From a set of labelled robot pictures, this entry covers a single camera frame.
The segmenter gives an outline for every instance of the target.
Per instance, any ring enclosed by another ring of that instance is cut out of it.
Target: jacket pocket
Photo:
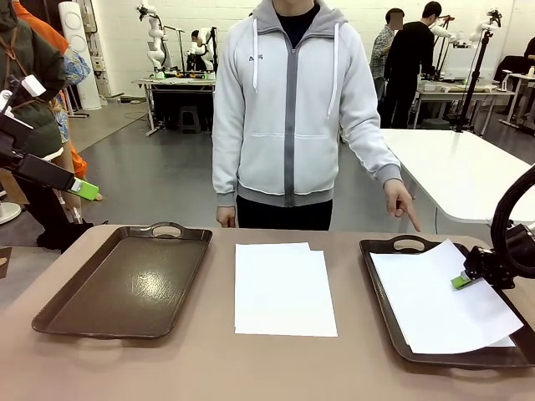
[[[338,144],[330,135],[296,135],[294,159],[296,194],[307,195],[334,187]]]
[[[245,134],[238,179],[250,190],[283,195],[284,134]]]

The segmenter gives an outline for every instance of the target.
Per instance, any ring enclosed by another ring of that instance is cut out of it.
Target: man's left hand
[[[420,232],[420,220],[416,215],[412,196],[400,180],[388,180],[385,182],[385,194],[387,210],[392,217],[401,218],[405,213],[410,218],[416,231]]]

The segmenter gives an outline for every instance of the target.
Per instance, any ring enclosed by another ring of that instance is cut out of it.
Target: plaid shirt
[[[379,36],[375,39],[374,48],[371,51],[371,62],[369,68],[374,79],[385,76],[385,64],[388,54],[382,54],[383,49],[392,44],[394,31],[385,25]]]

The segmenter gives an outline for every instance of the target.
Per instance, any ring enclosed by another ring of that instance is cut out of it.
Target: black hair
[[[391,8],[386,13],[386,16],[385,16],[386,23],[390,23],[390,17],[392,17],[392,14],[396,14],[396,13],[402,13],[403,17],[405,16],[405,13],[403,12],[403,10],[401,8]]]
[[[436,15],[438,18],[442,14],[442,6],[439,2],[430,2],[425,5],[424,12],[421,14],[423,18],[429,18],[431,15]]]

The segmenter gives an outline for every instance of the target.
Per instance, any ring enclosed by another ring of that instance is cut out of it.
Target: neck
[[[273,0],[278,15],[293,17],[303,15],[314,7],[314,0]]]
[[[424,23],[424,24],[427,25],[428,27],[433,23],[433,22],[431,21],[430,18],[422,18],[422,19],[420,20],[420,22],[421,22],[421,23]]]

